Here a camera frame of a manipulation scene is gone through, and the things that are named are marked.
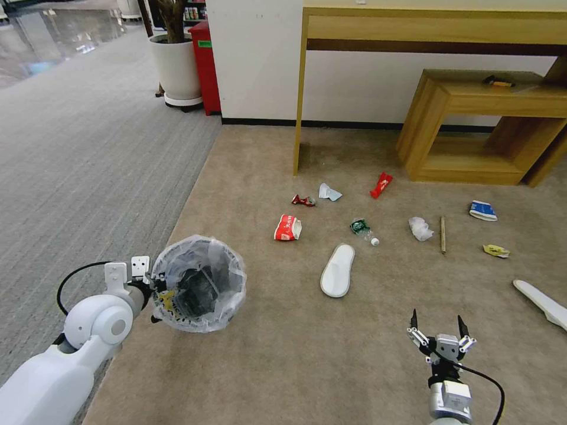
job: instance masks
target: black cable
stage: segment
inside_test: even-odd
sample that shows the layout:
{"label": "black cable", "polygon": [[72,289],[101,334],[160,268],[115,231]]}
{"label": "black cable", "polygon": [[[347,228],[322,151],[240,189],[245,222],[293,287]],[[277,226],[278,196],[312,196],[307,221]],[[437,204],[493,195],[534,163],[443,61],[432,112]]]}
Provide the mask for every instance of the black cable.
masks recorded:
{"label": "black cable", "polygon": [[466,370],[467,372],[478,375],[481,378],[484,378],[487,381],[492,382],[494,385],[496,385],[498,387],[498,389],[500,390],[500,406],[498,407],[498,412],[496,412],[496,416],[495,416],[494,420],[492,421],[492,425],[496,425],[498,423],[498,421],[500,420],[500,417],[502,416],[502,412],[504,411],[504,401],[506,400],[506,394],[504,393],[504,388],[502,388],[502,385],[500,385],[498,383],[498,381],[496,381],[494,378],[491,378],[488,375],[483,374],[482,372],[479,372],[479,371],[476,371],[475,369],[471,369],[471,368],[468,368],[466,366],[460,365],[459,363],[455,363],[454,361],[451,361],[451,360],[443,357],[436,350],[431,350],[431,351],[434,352],[435,354],[437,354],[437,357],[446,361],[447,363],[452,364],[454,367],[459,368],[459,369],[463,369],[463,370]]}
{"label": "black cable", "polygon": [[63,304],[61,303],[61,291],[63,290],[63,286],[65,286],[65,284],[67,283],[67,281],[68,281],[69,279],[71,279],[71,277],[72,277],[75,273],[78,273],[78,272],[80,272],[81,270],[88,269],[89,267],[102,266],[103,264],[106,264],[106,263],[110,263],[110,262],[109,262],[109,261],[99,261],[99,262],[97,262],[97,263],[90,263],[90,264],[87,264],[86,266],[79,267],[78,269],[73,270],[71,273],[69,273],[69,274],[65,277],[65,279],[63,279],[63,281],[59,284],[59,288],[57,289],[57,305],[59,306],[59,309],[63,312],[64,315],[67,316],[67,315],[69,314],[69,312],[67,311],[67,309],[66,309],[66,308],[63,306]]}

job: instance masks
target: shelf with products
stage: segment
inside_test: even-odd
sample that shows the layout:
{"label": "shelf with products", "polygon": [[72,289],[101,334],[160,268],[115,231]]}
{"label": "shelf with products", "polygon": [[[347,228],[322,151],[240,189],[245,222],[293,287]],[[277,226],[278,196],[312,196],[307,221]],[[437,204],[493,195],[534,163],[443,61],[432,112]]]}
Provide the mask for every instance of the shelf with products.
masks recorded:
{"label": "shelf with products", "polygon": [[[165,29],[164,21],[159,13],[157,2],[155,0],[144,0],[146,8],[149,10],[151,16],[151,24],[154,31],[162,31]],[[206,21],[207,4],[203,1],[188,1],[186,2],[185,13],[183,13],[183,26],[186,28],[193,27],[199,22]]]}

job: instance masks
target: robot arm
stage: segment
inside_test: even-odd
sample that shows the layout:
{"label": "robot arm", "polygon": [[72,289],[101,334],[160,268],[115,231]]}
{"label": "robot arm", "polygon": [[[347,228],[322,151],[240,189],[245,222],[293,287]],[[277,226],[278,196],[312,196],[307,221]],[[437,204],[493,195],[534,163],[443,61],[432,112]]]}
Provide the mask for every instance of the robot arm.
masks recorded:
{"label": "robot arm", "polygon": [[89,396],[94,373],[120,350],[133,320],[152,290],[145,274],[149,257],[106,263],[107,290],[80,301],[67,315],[63,333],[43,353],[22,364],[0,388],[5,425],[67,425]]}
{"label": "robot arm", "polygon": [[460,316],[458,323],[461,339],[447,334],[427,337],[418,329],[418,316],[414,310],[407,329],[409,338],[425,354],[425,361],[431,366],[429,413],[436,419],[431,425],[470,424],[473,420],[471,393],[468,385],[460,381],[461,370],[455,364],[465,357],[477,340],[469,336]]}

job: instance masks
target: floor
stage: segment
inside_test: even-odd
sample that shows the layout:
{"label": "floor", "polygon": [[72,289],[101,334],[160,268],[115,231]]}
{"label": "floor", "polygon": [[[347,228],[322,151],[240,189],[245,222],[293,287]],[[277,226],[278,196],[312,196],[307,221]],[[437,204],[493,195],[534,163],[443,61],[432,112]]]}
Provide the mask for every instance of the floor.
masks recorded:
{"label": "floor", "polygon": [[[82,13],[61,33],[88,22],[107,28],[92,39],[121,32],[106,12]],[[60,333],[67,273],[165,247],[221,128],[218,116],[155,98],[142,27],[97,46],[0,90],[0,385]],[[103,288],[102,269],[83,273],[63,302]]]}
{"label": "floor", "polygon": [[[226,329],[207,335],[154,325],[151,310],[142,312],[84,425],[428,424],[431,370],[406,336],[414,308],[427,335],[456,335],[462,315],[478,340],[464,364],[506,390],[501,424],[563,424],[565,331],[511,282],[527,280],[567,305],[567,162],[535,189],[418,183],[400,167],[396,138],[304,129],[292,177],[293,128],[223,126],[170,243],[195,233],[225,241],[244,259],[246,301]],[[369,190],[382,171],[393,181],[374,200]],[[344,196],[291,205],[295,194],[316,197],[322,182]],[[498,221],[472,218],[472,200],[492,203]],[[273,240],[281,214],[302,221],[298,241]],[[414,216],[434,237],[414,238]],[[350,231],[357,217],[379,246]],[[349,292],[332,299],[320,275],[340,243],[356,255]],[[510,258],[485,254],[487,243],[510,249]],[[474,423],[491,423],[496,387],[462,379]]]}
{"label": "floor", "polygon": [[[97,6],[100,9],[88,9]],[[0,90],[87,54],[142,25],[122,21],[116,0],[43,3],[9,17],[9,24],[0,24]]]}

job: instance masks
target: trash bag liner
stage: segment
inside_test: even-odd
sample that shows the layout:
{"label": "trash bag liner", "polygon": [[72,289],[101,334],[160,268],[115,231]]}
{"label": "trash bag liner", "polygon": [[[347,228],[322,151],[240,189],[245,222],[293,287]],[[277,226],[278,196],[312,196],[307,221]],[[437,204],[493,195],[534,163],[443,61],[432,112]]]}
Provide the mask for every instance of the trash bag liner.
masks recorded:
{"label": "trash bag liner", "polygon": [[225,328],[246,296],[242,258],[223,242],[200,235],[167,247],[152,278],[165,279],[167,286],[154,292],[154,317],[186,332]]}

